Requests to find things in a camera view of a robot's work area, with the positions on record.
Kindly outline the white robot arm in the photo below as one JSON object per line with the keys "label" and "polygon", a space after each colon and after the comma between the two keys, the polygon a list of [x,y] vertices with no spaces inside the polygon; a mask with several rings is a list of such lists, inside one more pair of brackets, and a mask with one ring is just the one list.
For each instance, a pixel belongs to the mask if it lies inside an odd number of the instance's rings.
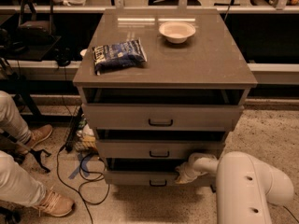
{"label": "white robot arm", "polygon": [[284,205],[294,196],[284,172],[244,152],[229,152],[220,159],[193,153],[176,171],[178,184],[202,175],[216,177],[218,224],[272,224],[268,205]]}

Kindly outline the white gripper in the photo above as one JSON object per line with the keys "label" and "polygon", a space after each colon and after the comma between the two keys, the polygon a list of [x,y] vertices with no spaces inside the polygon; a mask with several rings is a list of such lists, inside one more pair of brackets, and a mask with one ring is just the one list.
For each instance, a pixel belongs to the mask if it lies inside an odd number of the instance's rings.
{"label": "white gripper", "polygon": [[197,177],[206,175],[206,172],[194,171],[187,162],[183,162],[180,166],[177,166],[175,171],[178,173],[176,183],[179,185],[192,183]]}

